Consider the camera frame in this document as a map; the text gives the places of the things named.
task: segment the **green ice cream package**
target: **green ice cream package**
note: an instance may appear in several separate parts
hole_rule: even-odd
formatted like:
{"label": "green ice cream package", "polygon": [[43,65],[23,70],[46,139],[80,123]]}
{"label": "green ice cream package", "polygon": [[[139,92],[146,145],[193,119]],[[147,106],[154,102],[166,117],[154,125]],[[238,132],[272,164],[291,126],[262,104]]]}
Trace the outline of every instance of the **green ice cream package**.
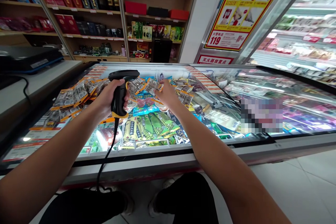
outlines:
{"label": "green ice cream package", "polygon": [[159,118],[161,123],[170,131],[177,131],[180,127],[176,125],[165,113],[154,112],[154,114]]}
{"label": "green ice cream package", "polygon": [[165,135],[169,132],[169,130],[161,123],[159,118],[157,118],[153,113],[149,113],[148,117],[152,123],[152,126],[154,128],[154,132],[158,136]]}

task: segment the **red sign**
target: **red sign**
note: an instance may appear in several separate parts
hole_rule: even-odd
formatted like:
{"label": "red sign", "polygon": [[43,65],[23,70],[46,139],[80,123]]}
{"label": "red sign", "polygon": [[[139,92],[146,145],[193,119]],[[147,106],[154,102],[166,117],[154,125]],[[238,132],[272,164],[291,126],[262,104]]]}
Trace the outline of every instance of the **red sign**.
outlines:
{"label": "red sign", "polygon": [[197,64],[221,64],[229,65],[233,61],[233,58],[200,55]]}

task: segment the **refrigerated display case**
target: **refrigerated display case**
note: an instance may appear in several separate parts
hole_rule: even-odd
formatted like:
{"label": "refrigerated display case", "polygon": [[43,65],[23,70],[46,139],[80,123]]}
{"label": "refrigerated display case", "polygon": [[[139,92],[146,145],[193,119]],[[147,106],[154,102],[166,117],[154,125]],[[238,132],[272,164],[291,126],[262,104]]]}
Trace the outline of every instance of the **refrigerated display case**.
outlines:
{"label": "refrigerated display case", "polygon": [[[190,99],[186,102],[180,97],[181,102],[248,164],[335,148],[335,94],[255,66],[209,68],[187,64],[98,63],[70,79],[63,89],[80,83],[83,77],[104,81],[109,73],[126,69],[137,69],[143,80],[167,78],[176,90],[183,89],[183,98]],[[60,90],[56,91],[53,98],[58,97]],[[107,158],[102,180],[155,177],[200,169],[178,119],[152,99],[151,94],[141,91],[137,94],[136,106],[130,105],[133,109],[128,118],[119,122],[116,143]],[[246,132],[241,124],[241,99],[282,100],[283,132]],[[85,109],[89,102],[80,109]],[[43,146],[80,112],[73,108],[69,115],[63,114],[63,110],[51,110],[55,103],[55,99],[46,99],[38,111],[24,119],[26,124],[19,125],[1,143],[0,175],[4,176]],[[97,126],[64,185],[95,181],[111,145],[113,128],[113,118]]]}
{"label": "refrigerated display case", "polygon": [[267,33],[245,62],[336,84],[336,0],[295,0]]}

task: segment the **black device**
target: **black device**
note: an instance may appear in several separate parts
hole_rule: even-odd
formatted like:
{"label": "black device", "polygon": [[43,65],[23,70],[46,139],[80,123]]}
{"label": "black device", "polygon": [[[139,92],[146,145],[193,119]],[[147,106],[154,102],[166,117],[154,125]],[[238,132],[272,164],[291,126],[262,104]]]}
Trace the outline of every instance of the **black device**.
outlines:
{"label": "black device", "polygon": [[127,118],[128,113],[124,110],[124,102],[127,91],[127,82],[133,81],[138,78],[140,73],[137,70],[120,70],[112,72],[108,75],[108,79],[113,81],[114,79],[124,79],[125,83],[118,86],[113,94],[111,103],[112,117],[114,118]]}
{"label": "black device", "polygon": [[0,71],[34,74],[63,59],[56,48],[0,46]]}
{"label": "black device", "polygon": [[172,50],[173,42],[167,38],[157,38],[154,40],[152,53],[152,62],[169,63],[170,51]]}

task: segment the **barcode scanner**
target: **barcode scanner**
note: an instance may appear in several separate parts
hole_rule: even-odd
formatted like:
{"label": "barcode scanner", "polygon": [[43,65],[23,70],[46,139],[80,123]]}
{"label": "barcode scanner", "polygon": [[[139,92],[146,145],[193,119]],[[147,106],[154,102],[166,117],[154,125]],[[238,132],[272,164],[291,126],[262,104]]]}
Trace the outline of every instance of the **barcode scanner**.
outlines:
{"label": "barcode scanner", "polygon": [[124,110],[125,96],[127,92],[127,83],[138,78],[140,73],[137,70],[120,70],[112,72],[108,75],[108,79],[113,81],[114,79],[124,79],[125,82],[121,86],[118,86],[113,94],[111,103],[112,117],[114,118],[126,118],[128,113]]}

